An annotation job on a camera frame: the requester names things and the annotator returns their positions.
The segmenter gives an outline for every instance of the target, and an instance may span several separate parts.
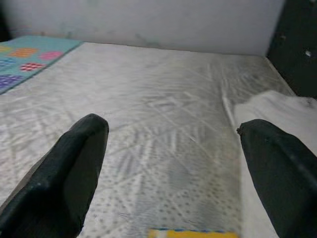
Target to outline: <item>bed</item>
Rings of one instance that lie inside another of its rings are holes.
[[[110,133],[80,237],[241,234],[231,115],[266,90],[293,94],[263,57],[83,43],[0,96],[0,202],[75,121],[96,113]]]

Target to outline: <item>wall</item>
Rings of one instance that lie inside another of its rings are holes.
[[[265,55],[284,0],[2,0],[14,36]]]

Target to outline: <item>white sheet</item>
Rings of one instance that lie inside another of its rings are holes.
[[[265,119],[282,130],[298,137],[317,155],[317,101],[312,98],[290,97],[269,91],[235,106],[236,127],[253,119]],[[242,174],[242,231],[244,238],[277,238],[254,188],[243,153]]]
[[[81,237],[149,228],[241,231],[239,142],[223,106],[274,89],[265,58],[84,43],[1,95],[3,201],[88,113],[109,121],[99,185]]]

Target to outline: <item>white wall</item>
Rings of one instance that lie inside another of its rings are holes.
[[[265,55],[284,0],[2,0],[14,36]]]

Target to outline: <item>mattress pattern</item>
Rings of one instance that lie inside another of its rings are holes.
[[[240,234],[239,142],[224,98],[234,105],[269,89],[290,94],[261,57],[84,43],[0,96],[0,202],[73,123],[96,113],[110,134],[80,237]]]

